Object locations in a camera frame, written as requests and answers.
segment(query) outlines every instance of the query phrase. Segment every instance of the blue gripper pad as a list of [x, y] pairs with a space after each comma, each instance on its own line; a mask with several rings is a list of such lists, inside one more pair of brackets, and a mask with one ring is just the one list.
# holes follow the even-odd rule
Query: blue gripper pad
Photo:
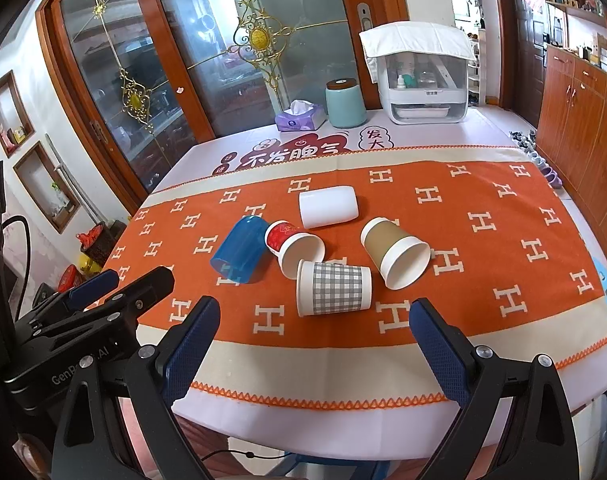
[[159, 343], [156, 368], [164, 380], [162, 398], [169, 408], [175, 400], [186, 396], [219, 322], [219, 303], [215, 298], [203, 296], [186, 319], [171, 327]]
[[421, 301], [410, 307], [410, 329], [445, 396], [464, 407], [470, 399], [466, 368]]
[[68, 310], [82, 311], [84, 308], [100, 300], [111, 290], [115, 290], [119, 286], [119, 275], [116, 271], [109, 269], [104, 270], [94, 278], [76, 286], [68, 293], [66, 306]]

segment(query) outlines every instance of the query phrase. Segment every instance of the brown basket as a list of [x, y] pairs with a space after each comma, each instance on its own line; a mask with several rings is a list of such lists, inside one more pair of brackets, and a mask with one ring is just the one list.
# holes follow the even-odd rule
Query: brown basket
[[110, 233], [104, 222], [101, 222], [100, 225], [103, 227], [101, 234], [88, 249], [84, 249], [82, 245], [82, 253], [103, 267], [106, 265], [110, 253], [115, 248], [117, 239]]

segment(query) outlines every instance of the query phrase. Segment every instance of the paper cup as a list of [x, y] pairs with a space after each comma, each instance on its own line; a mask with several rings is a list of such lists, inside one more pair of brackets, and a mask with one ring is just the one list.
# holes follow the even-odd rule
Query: paper cup
[[326, 246], [321, 238], [285, 220], [271, 224], [265, 240], [270, 252], [277, 257], [281, 272], [290, 280], [297, 279], [300, 260], [320, 262], [326, 254]]
[[297, 312], [300, 317], [370, 308], [373, 295], [368, 267], [300, 261]]
[[417, 280], [430, 261], [426, 242], [408, 235], [388, 218], [375, 218], [361, 232], [361, 244], [383, 276], [385, 286], [399, 290]]
[[355, 190], [350, 186], [336, 186], [301, 192], [299, 212], [306, 229], [354, 220], [359, 216]]

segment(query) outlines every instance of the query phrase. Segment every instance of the orange zigzag stitching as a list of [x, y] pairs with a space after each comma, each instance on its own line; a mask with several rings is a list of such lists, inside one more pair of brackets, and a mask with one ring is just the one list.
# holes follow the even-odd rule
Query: orange zigzag stitching
[[[461, 144], [457, 146], [453, 146], [451, 144], [435, 144], [433, 146], [397, 146], [395, 148], [380, 148], [376, 150], [377, 152], [394, 152], [396, 150], [427, 150], [429, 148], [515, 148], [519, 150], [516, 146], [491, 146], [489, 144]], [[327, 156], [342, 156], [342, 155], [355, 155], [356, 153], [363, 153], [365, 150], [359, 150], [358, 152], [344, 152], [344, 153], [328, 153], [328, 155], [318, 155], [314, 158], [324, 158]], [[289, 162], [296, 162], [296, 160], [283, 160], [282, 162], [274, 162], [270, 166], [277, 166], [279, 164], [288, 164]], [[261, 170], [262, 168], [266, 168], [266, 166], [260, 166], [258, 168], [239, 168], [238, 170], [230, 171], [229, 173], [222, 173], [219, 175], [206, 175], [200, 178], [195, 178], [193, 180], [187, 180], [186, 182], [182, 182], [181, 184], [175, 184], [174, 186], [165, 187], [164, 189], [160, 189], [159, 191], [153, 191], [150, 195], [154, 195], [157, 193], [162, 193], [167, 191], [168, 189], [175, 189], [176, 187], [186, 186], [186, 184], [193, 184], [194, 182], [200, 182], [201, 180], [206, 180], [209, 178], [217, 178], [218, 176], [224, 176], [225, 174], [237, 173], [238, 171], [250, 171], [250, 170]]]
[[[603, 346], [607, 345], [607, 337], [597, 341], [593, 345], [590, 345], [585, 350], [578, 352], [571, 357], [568, 357], [558, 363], [555, 363], [555, 368], [561, 370], [566, 366], [580, 361], [584, 357], [596, 352]], [[256, 404], [267, 404], [269, 406], [286, 406], [289, 408], [304, 408], [306, 410], [376, 410], [381, 408], [400, 408], [402, 406], [423, 406], [425, 404], [432, 404], [433, 402], [443, 402], [448, 400], [445, 395], [441, 392], [437, 394], [429, 394], [427, 396], [422, 395], [421, 397], [414, 396], [397, 397], [396, 399], [373, 399], [373, 400], [348, 400], [344, 402], [321, 402], [319, 400], [299, 400], [299, 399], [284, 399], [280, 397], [264, 397], [247, 394], [244, 392], [230, 391], [218, 386], [212, 386], [211, 384], [199, 383], [197, 381], [191, 384], [192, 388], [201, 390], [209, 394], [215, 394], [229, 399], [247, 400], [248, 402], [254, 402]]]

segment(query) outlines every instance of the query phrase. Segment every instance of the blue plastic cup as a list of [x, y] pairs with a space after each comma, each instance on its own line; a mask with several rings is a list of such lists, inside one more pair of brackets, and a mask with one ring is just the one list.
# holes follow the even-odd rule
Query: blue plastic cup
[[248, 283], [266, 251], [268, 222], [260, 216], [239, 220], [210, 259], [210, 265], [227, 280]]

